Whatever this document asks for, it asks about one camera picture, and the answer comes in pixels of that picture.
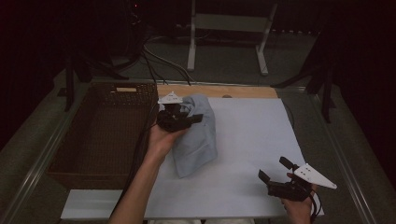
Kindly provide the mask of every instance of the table leg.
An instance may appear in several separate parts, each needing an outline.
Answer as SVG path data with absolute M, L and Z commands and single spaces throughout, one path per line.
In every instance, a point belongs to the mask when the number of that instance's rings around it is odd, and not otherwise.
M 268 35 L 270 34 L 271 31 L 271 26 L 276 13 L 276 8 L 277 8 L 277 4 L 273 4 L 270 15 L 268 16 L 268 21 L 267 23 L 265 23 L 265 29 L 262 35 L 262 42 L 260 43 L 260 45 L 256 46 L 256 53 L 257 53 L 257 59 L 259 60 L 260 73 L 264 76 L 268 75 L 268 68 L 265 62 L 263 51 L 264 51 L 265 43 L 267 42 L 268 39 Z
M 187 61 L 187 70 L 194 71 L 195 66 L 195 0 L 192 0 L 191 5 L 191 37 L 190 37 L 190 50 L 189 59 Z

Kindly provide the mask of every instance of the human hand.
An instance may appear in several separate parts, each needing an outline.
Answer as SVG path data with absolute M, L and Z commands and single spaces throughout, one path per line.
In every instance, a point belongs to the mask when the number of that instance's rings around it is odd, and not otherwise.
M 175 140 L 185 133 L 188 129 L 181 130 L 175 133 L 169 133 L 158 125 L 154 125 L 150 129 L 150 136 L 148 140 L 148 152 L 145 156 L 145 161 L 153 161 L 158 165 L 163 163 L 165 156 L 171 150 Z
M 317 185 L 312 185 L 311 195 L 314 196 L 317 190 Z M 302 202 L 294 202 L 287 199 L 281 199 L 281 202 L 285 205 L 286 211 L 293 224 L 309 224 L 311 223 L 311 198 L 307 197 Z

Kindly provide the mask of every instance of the fabric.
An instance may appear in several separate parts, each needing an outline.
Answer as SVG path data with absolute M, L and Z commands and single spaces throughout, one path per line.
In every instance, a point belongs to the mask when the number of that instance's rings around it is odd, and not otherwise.
M 218 152 L 216 149 L 215 113 L 202 94 L 183 97 L 181 112 L 188 112 L 188 117 L 203 114 L 199 123 L 191 125 L 190 129 L 178 138 L 173 147 L 173 157 L 180 178 L 192 174 L 204 164 L 213 161 Z

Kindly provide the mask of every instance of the white triangular marker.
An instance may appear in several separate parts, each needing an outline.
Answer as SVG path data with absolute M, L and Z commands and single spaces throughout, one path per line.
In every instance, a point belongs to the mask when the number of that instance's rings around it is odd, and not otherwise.
M 183 98 L 178 97 L 173 91 L 158 101 L 158 104 L 181 104 L 183 103 Z
M 315 170 L 308 163 L 300 166 L 297 170 L 294 171 L 294 174 L 311 184 L 321 185 L 330 189 L 337 188 L 337 185 L 335 185 L 332 181 L 330 181 L 324 175 Z

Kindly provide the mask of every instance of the dark background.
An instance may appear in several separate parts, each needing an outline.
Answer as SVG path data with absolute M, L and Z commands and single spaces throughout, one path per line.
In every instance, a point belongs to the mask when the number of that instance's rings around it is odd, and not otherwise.
M 265 15 L 246 1 L 198 1 L 197 10 L 234 15 Z M 190 1 L 1 1 L 2 148 L 64 69 L 62 40 L 111 67 L 111 56 L 139 53 L 146 23 L 160 34 L 177 35 L 176 24 L 190 23 Z M 394 2 L 282 1 L 275 32 L 318 35 L 305 68 L 318 59 L 334 63 L 334 83 L 395 186 L 395 28 Z M 139 25 L 133 25 L 136 17 Z

